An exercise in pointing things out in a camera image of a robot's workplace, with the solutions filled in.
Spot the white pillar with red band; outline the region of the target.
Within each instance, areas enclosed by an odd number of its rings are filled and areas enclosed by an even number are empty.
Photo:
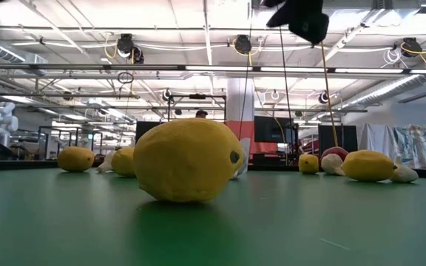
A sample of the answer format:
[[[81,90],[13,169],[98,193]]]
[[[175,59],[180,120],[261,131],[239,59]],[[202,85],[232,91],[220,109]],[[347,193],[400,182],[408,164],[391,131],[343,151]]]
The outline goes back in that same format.
[[[254,87],[251,79],[231,78],[226,87],[226,125],[246,154],[254,139]]]

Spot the black monitor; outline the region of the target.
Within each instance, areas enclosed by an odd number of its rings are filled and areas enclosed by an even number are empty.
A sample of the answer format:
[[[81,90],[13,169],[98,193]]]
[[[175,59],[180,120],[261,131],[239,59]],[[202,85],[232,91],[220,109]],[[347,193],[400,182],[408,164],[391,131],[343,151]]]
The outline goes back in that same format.
[[[286,117],[254,117],[254,141],[261,143],[294,143],[297,125]]]

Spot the long ceiling light bar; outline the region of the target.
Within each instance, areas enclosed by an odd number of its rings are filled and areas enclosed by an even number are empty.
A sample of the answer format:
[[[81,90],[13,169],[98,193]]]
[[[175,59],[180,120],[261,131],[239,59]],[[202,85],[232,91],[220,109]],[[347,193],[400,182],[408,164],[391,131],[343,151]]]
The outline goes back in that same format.
[[[136,70],[136,71],[192,71],[192,72],[287,72],[369,75],[426,75],[426,69],[384,69],[350,67],[283,67],[283,66],[207,66],[207,65],[128,65],[128,64],[0,64],[0,69],[28,70]]]

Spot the black screen panel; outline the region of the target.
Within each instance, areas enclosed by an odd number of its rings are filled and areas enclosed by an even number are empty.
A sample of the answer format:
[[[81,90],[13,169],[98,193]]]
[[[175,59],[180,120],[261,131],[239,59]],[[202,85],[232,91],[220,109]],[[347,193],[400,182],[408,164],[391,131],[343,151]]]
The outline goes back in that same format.
[[[150,129],[159,126],[161,122],[152,122],[152,121],[138,121],[136,123],[135,130],[135,142],[137,143],[139,139]]]
[[[344,148],[348,152],[357,151],[357,135],[355,126],[318,126],[319,153],[322,154],[326,149],[335,147],[334,133],[337,135],[337,143],[339,147]]]

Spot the red tomato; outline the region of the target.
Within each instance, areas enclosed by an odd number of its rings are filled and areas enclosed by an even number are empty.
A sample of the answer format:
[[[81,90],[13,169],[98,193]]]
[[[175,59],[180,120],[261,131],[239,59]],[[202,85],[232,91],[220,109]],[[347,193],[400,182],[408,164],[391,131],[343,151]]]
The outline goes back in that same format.
[[[341,158],[341,160],[344,161],[345,158],[348,155],[348,152],[344,148],[341,148],[339,146],[335,146],[335,147],[331,147],[329,149],[324,150],[324,152],[322,153],[321,158],[323,159],[325,156],[327,156],[329,154],[338,155]]]

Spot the white blue patterned cloth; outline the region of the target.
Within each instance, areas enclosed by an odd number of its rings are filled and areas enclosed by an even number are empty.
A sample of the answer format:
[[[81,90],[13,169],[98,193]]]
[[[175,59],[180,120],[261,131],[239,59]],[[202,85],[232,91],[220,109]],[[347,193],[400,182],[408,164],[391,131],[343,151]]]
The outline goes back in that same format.
[[[399,157],[404,165],[426,169],[426,126],[387,126],[364,124],[357,126],[359,149],[381,152],[391,159]]]

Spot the black gantry frame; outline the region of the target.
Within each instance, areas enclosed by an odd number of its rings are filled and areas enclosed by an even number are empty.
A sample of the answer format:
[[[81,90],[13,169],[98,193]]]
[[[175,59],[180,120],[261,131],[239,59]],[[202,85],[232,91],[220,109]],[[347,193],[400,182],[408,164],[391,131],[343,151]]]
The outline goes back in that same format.
[[[212,107],[206,108],[206,107],[176,107],[178,103],[180,103],[184,98],[188,98],[191,100],[206,100],[211,99],[213,104]],[[189,95],[168,95],[167,96],[167,120],[171,120],[171,113],[174,109],[185,109],[185,110],[222,110],[223,111],[223,122],[226,122],[226,114],[227,114],[227,108],[226,108],[226,100],[227,97],[225,95],[205,95],[205,94],[189,94]]]

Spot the white garlic bulb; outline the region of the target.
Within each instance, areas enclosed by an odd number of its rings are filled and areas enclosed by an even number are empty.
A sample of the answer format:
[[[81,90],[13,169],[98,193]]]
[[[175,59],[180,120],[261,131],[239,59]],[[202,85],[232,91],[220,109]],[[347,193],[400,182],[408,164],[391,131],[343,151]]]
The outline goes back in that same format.
[[[96,171],[98,173],[104,173],[112,170],[112,158],[114,157],[115,151],[111,151],[104,157],[104,161],[100,164]]]
[[[400,156],[396,156],[394,159],[393,174],[389,180],[393,183],[411,183],[418,178],[418,173],[412,168],[405,166]]]
[[[326,174],[345,176],[344,171],[341,169],[343,161],[337,154],[327,154],[321,159],[322,170]]]

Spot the yellow lemon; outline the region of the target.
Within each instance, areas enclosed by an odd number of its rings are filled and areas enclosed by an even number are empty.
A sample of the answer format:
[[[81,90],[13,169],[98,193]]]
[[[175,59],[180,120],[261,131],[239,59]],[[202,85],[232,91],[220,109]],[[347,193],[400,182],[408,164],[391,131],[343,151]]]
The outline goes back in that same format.
[[[133,147],[123,147],[117,150],[112,157],[112,170],[121,177],[135,177],[133,163]]]
[[[395,165],[387,155],[371,150],[353,151],[341,165],[346,177],[361,182],[380,182],[393,175]]]
[[[302,174],[316,174],[320,169],[320,161],[316,155],[301,154],[298,166],[299,172]]]
[[[57,156],[58,167],[68,172],[83,172],[91,168],[95,155],[87,148],[70,146]]]
[[[135,144],[133,167],[139,188],[157,200],[205,202],[221,194],[244,159],[228,126],[189,118],[144,133]]]

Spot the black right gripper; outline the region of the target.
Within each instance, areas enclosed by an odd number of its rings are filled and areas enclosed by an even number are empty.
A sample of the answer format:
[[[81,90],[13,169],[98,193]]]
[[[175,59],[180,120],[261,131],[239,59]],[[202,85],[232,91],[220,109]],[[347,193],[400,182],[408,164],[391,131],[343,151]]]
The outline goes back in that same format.
[[[264,0],[265,7],[278,7],[267,27],[287,25],[291,33],[313,45],[326,37],[329,17],[322,12],[323,0]]]

